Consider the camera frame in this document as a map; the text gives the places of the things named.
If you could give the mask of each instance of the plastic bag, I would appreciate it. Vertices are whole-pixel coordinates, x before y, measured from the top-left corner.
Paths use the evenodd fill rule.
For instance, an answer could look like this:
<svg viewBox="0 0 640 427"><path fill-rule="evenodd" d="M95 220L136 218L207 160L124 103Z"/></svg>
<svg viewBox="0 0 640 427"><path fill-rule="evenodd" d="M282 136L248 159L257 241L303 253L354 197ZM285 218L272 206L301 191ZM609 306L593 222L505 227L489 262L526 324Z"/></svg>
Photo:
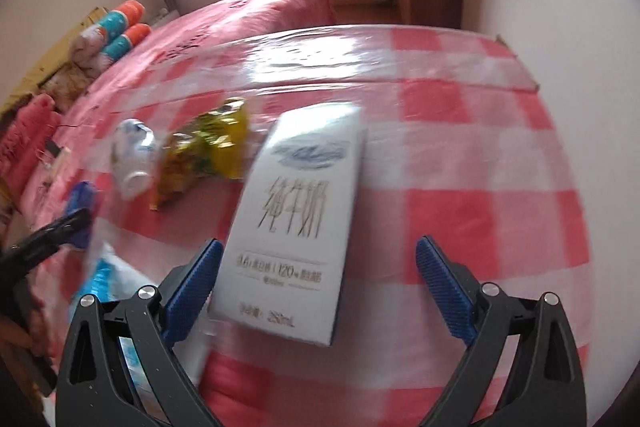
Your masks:
<svg viewBox="0 0 640 427"><path fill-rule="evenodd" d="M198 115L171 134L162 146L151 208L157 210L177 198L202 176L242 178L247 132L244 100L228 98L222 106Z"/></svg>

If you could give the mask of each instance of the table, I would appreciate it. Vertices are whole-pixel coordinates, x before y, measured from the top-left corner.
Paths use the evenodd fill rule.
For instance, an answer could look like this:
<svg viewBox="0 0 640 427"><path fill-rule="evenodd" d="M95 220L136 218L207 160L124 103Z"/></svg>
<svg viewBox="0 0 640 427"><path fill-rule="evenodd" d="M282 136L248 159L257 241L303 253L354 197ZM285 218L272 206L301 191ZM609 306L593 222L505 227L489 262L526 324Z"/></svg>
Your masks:
<svg viewBox="0 0 640 427"><path fill-rule="evenodd" d="M200 392L227 425L417 425L464 347L415 269L415 242L425 233L510 295L558 293L586 363L592 282L580 198L537 86L506 47L454 30L331 26L200 46L137 74L83 113L68 138L74 167L38 219L62 208L73 183L94 182L104 201L89 259L108 241L153 280L205 238L226 239L241 184L202 180L161 212L148 209L149 194L121 201L109 174L110 137L121 120L139 118L162 138L227 96L244 96L255 136L263 136L292 108L330 100L364 108L334 345L222 323ZM37 273L57 352L86 264L61 252ZM514 346L506 346L480 414L496 403Z"/></svg>

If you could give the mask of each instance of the pink blanket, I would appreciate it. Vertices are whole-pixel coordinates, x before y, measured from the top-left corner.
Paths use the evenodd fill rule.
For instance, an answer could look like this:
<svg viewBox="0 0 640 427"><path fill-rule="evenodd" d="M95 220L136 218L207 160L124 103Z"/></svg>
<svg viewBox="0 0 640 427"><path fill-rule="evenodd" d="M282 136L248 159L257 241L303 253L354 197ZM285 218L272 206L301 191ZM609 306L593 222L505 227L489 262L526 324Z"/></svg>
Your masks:
<svg viewBox="0 0 640 427"><path fill-rule="evenodd" d="M507 48L434 28L313 28L200 45L137 78L88 113L71 155L77 170L49 194L40 217L52 217L73 181L95 182L106 200L90 253L108 241L156 281L207 237L225 241L242 187L203 179L161 212L149 211L148 193L120 201L110 189L109 155L123 118L164 136L229 95L245 97L254 126L318 102L353 101L364 110L334 345L220 323L200 392L225 425L418 425L464 349L417 273L415 243L424 233L510 295L557 293L586 362L593 282L580 198L536 84ZM81 259L64 252L37 273L58 354L81 275ZM480 416L495 406L514 348L506 344Z"/></svg>
<svg viewBox="0 0 640 427"><path fill-rule="evenodd" d="M65 115L54 140L72 150L69 161L43 199L38 169L24 190L20 207L34 223L56 217L66 198L69 179L78 172L93 130L108 126L110 104L122 90L153 83L154 68L179 60L198 48L269 33L335 24L330 0L223 0L180 17L151 33L139 46L101 75ZM179 66L173 74L180 74Z"/></svg>
<svg viewBox="0 0 640 427"><path fill-rule="evenodd" d="M54 102L48 94L36 96L21 108L0 141L0 176L14 198L19 198L24 186L38 165L38 158L62 117L53 111Z"/></svg>

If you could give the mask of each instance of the bed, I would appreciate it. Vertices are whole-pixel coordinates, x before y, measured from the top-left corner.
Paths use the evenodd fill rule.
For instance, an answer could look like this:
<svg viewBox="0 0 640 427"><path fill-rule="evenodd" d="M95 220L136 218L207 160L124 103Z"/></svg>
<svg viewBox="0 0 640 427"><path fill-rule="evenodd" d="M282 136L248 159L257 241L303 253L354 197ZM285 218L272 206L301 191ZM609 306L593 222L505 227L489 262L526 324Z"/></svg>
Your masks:
<svg viewBox="0 0 640 427"><path fill-rule="evenodd" d="M115 126L139 118L162 137L239 95L257 130L291 108L357 102L367 139L334 345L217 325L200 393L223 423L418 425L463 352L415 268L423 233L510 295L556 291L586 363L593 282L580 198L537 85L510 50L468 32L363 25L200 44L174 56L147 45L142 54L150 58L137 73L128 75L134 60L101 78L68 116L78 127L58 139L73 143L72 161L34 213L46 223L80 180L105 196L88 257L60 251L36 274L55 355L71 296L101 243L159 281L207 237L226 241L240 197L241 183L212 177L161 212L149 210L149 193L120 200L109 166ZM506 346L480 416L500 396L514 347Z"/></svg>
<svg viewBox="0 0 640 427"><path fill-rule="evenodd" d="M76 153L65 165L46 196L42 181L46 172L36 170L20 199L20 209L35 226L49 222L60 212L60 201L75 160L87 143L86 132L104 126L104 114L123 90L153 83L153 68L179 60L201 46L265 35L284 30L335 24L330 0L222 0L189 13L153 31L132 52L102 74L65 115L54 141Z"/></svg>

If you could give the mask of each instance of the white milk carton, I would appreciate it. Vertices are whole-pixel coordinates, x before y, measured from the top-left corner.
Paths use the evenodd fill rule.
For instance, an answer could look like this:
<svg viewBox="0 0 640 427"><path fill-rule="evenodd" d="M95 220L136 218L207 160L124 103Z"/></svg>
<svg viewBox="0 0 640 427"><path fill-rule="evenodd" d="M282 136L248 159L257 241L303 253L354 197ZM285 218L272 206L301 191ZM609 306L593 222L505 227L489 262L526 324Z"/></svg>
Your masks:
<svg viewBox="0 0 640 427"><path fill-rule="evenodd" d="M214 287L213 315L330 346L362 153L360 108L281 115L254 162Z"/></svg>

